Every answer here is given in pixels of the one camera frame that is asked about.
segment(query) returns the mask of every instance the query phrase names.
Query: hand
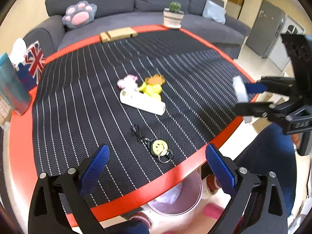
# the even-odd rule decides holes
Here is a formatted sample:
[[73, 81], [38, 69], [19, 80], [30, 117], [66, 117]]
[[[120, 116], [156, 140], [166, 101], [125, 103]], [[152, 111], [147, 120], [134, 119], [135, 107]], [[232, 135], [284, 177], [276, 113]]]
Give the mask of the hand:
[[300, 147], [299, 134], [292, 134], [291, 139], [294, 142], [294, 144], [296, 145], [296, 147], [299, 148]]

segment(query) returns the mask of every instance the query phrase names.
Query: cactus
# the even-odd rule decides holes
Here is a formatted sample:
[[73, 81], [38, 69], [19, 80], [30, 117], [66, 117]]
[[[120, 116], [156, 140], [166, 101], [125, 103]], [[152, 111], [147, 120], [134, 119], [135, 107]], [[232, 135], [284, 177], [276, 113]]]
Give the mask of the cactus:
[[170, 3], [169, 11], [174, 13], [179, 13], [181, 9], [181, 4], [178, 2]]

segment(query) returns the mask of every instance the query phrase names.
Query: potted cactus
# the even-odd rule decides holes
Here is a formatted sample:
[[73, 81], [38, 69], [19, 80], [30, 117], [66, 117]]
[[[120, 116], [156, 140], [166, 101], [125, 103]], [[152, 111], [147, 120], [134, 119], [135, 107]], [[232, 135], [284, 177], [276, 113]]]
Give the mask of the potted cactus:
[[172, 2], [169, 8], [165, 8], [163, 11], [163, 25], [168, 28], [180, 29], [181, 20], [184, 16], [184, 12], [180, 11], [181, 4], [178, 2]]

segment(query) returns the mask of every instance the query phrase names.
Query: red table edge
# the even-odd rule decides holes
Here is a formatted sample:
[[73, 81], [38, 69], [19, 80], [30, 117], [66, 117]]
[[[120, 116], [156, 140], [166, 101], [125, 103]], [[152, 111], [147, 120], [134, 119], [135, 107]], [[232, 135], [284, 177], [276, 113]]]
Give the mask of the red table edge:
[[[157, 25], [137, 26], [133, 27], [133, 29], [138, 33], [167, 30], [167, 28]], [[254, 82], [254, 80], [242, 68], [240, 68], [227, 54], [222, 52], [220, 49], [185, 29], [180, 29], [180, 31], [216, 50], [223, 58], [231, 62], [245, 77], [247, 77], [251, 82]], [[100, 38], [98, 35], [79, 41], [50, 55], [46, 58], [46, 63], [51, 62], [52, 60], [57, 59], [58, 57], [78, 48], [97, 43], [99, 41]], [[34, 88], [30, 91], [32, 96], [31, 106], [34, 102], [36, 92], [37, 88]], [[242, 117], [236, 117], [224, 130], [222, 130], [214, 139], [212, 139], [210, 143], [214, 143], [217, 148], [220, 148], [238, 128], [242, 120]], [[173, 186], [177, 185], [179, 182], [185, 179], [186, 176], [188, 176], [191, 172], [204, 164], [206, 161], [205, 148], [206, 145], [170, 171], [166, 172], [152, 182], [140, 187], [139, 189], [111, 202], [107, 202], [105, 204], [91, 208], [96, 219], [98, 221], [104, 221], [115, 216], [119, 216], [120, 214], [129, 212], [134, 208], [140, 207], [141, 205], [151, 201], [152, 199], [171, 189]], [[27, 208], [29, 208], [32, 193], [37, 182], [37, 173], [35, 169], [32, 145], [32, 108], [29, 108], [23, 116], [18, 116], [15, 112], [12, 114], [9, 138], [9, 161], [13, 182], [18, 191], [23, 191], [23, 193], [20, 193], [21, 200], [24, 201]], [[151, 198], [149, 196], [150, 191], [158, 192], [153, 195], [153, 198]], [[75, 221], [72, 214], [68, 214], [67, 218], [72, 227], [77, 226], [77, 222]]]

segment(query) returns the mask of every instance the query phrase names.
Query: wooden block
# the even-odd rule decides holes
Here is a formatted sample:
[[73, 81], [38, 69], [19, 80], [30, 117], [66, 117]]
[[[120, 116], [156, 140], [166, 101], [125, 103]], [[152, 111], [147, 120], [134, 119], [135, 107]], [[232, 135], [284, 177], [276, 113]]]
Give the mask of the wooden block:
[[101, 32], [99, 34], [101, 40], [102, 40], [102, 43], [106, 43], [108, 41], [110, 41], [110, 38], [107, 36], [106, 32]]
[[133, 30], [131, 27], [119, 28], [111, 31], [107, 31], [107, 35], [110, 38], [110, 41], [121, 40], [130, 37], [137, 36], [138, 33]]

